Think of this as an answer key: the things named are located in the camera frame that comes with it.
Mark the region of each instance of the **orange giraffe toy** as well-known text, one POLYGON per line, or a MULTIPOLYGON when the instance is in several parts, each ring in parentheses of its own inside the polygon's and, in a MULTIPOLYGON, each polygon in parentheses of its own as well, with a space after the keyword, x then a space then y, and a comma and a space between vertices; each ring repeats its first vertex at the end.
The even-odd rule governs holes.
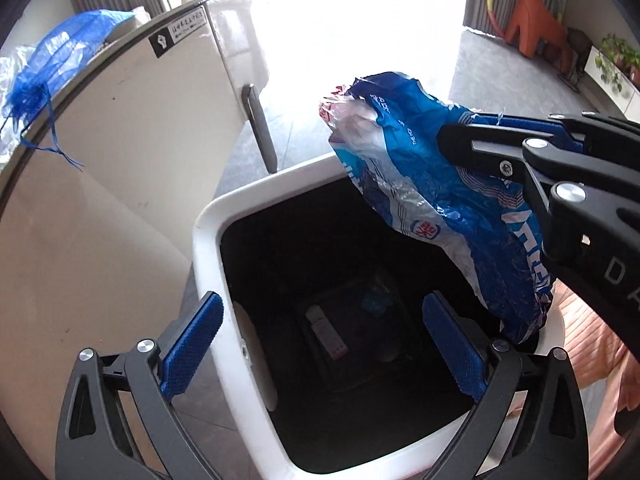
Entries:
POLYGON ((562 50, 560 70, 568 74, 571 70, 574 51, 567 42, 567 31, 552 16, 542 0, 518 0, 504 40, 513 44, 520 33, 519 50, 523 56, 532 57, 540 40, 545 40, 562 50))

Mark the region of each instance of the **gray handle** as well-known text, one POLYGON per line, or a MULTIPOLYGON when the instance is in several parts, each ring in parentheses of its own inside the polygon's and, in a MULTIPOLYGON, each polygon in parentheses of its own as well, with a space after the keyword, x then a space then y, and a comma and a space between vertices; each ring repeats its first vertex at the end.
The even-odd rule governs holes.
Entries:
POLYGON ((264 165, 269 173, 276 173, 278 171, 278 156, 254 85, 245 85, 242 88, 242 105, 249 116, 249 123, 254 131, 264 165))

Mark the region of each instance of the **plastic bag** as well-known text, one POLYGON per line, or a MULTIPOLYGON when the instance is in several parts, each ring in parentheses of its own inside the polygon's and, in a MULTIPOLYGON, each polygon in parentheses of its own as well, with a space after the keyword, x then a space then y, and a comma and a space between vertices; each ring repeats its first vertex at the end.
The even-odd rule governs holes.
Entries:
MULTIPOLYGON (((0 110, 4 109, 6 99, 14 87, 15 78, 31 57, 32 46, 17 46, 10 56, 0 57, 0 110)), ((9 118, 0 130, 0 170, 9 162, 15 147, 20 144, 20 132, 24 124, 19 121, 14 126, 13 118, 9 118)))
POLYGON ((14 135, 21 136, 40 111, 49 107, 55 148, 41 148, 22 138, 29 147, 62 154, 55 132, 51 97, 78 74, 100 49, 104 40, 133 12, 90 10, 60 23, 34 49, 26 67, 15 78, 13 89, 2 105, 2 116, 13 122, 14 135))
MULTIPOLYGON (((332 129, 332 148, 369 205, 397 231, 440 246, 500 318, 507 338, 522 342, 544 325, 553 277, 540 262, 542 236, 522 186, 456 168, 436 143, 446 123, 499 120, 509 126, 512 118, 446 105, 417 80, 392 72, 338 88, 321 103, 320 115, 332 129)), ((529 120, 517 126, 549 128, 529 120)))

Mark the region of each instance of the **wall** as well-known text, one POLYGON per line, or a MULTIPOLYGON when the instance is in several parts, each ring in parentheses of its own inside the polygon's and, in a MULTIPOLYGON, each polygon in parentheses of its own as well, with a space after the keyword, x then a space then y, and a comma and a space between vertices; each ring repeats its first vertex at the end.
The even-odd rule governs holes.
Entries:
POLYGON ((598 47, 610 32, 639 46, 613 0, 567 0, 563 23, 583 30, 598 47))
POLYGON ((52 28, 73 15, 71 0, 31 0, 0 48, 0 56, 7 56, 17 45, 35 46, 52 28))

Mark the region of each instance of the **pink fabric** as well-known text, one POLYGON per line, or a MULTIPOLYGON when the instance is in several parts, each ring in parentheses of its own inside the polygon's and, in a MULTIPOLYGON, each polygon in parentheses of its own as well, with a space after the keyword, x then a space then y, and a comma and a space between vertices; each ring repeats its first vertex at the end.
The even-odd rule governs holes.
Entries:
POLYGON ((560 281, 554 289, 554 305, 564 317, 564 348, 578 386, 606 379, 602 407, 589 435, 589 478, 593 480, 624 442, 613 426, 616 413, 640 405, 640 365, 606 323, 560 281))

